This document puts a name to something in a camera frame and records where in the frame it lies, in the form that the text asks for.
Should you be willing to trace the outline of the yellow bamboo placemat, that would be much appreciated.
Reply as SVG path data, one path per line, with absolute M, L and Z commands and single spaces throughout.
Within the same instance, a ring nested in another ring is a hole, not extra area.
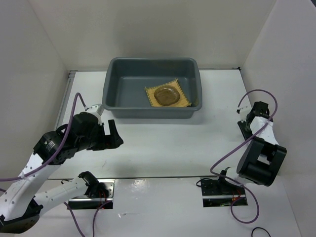
M 191 105 L 177 78 L 165 84 L 146 87 L 145 92 L 152 107 L 184 108 Z

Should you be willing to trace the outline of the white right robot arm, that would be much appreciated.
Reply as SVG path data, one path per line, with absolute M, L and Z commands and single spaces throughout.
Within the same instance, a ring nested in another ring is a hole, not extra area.
M 237 122 L 244 139 L 250 138 L 259 129 L 264 128 L 249 143 L 242 155 L 236 172 L 229 178 L 246 184 L 270 186 L 285 159 L 287 149 L 278 144 L 273 132 L 273 121 L 268 121 L 270 111 L 268 104 L 255 102 L 252 109 L 239 110 L 241 120 Z

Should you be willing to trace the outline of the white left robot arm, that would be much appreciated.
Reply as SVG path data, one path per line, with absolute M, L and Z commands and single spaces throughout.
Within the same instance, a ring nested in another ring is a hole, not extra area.
M 95 114 L 81 112 L 73 116 L 70 125 L 45 133 L 34 147 L 21 179 L 15 181 L 0 197 L 0 231 L 20 234 L 29 230 L 39 218 L 69 199 L 108 197 L 106 186 L 89 171 L 56 188 L 39 192 L 41 186 L 76 153 L 116 149 L 123 144 L 115 121 L 108 121 L 110 133 L 105 134 L 104 123 Z

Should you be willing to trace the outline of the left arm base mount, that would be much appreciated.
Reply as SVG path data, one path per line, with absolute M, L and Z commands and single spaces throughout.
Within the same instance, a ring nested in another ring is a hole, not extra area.
M 113 208 L 113 197 L 115 180 L 114 179 L 99 179 L 100 183 L 105 186 L 105 190 L 98 190 L 92 197 L 81 195 L 70 199 L 67 204 L 72 210 L 96 210 L 102 204 L 106 203 L 102 209 Z

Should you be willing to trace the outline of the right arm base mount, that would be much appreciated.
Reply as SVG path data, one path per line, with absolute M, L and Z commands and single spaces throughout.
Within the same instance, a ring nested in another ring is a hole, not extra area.
M 196 182 L 201 188 L 203 207 L 247 206 L 245 190 L 222 178 L 202 178 Z

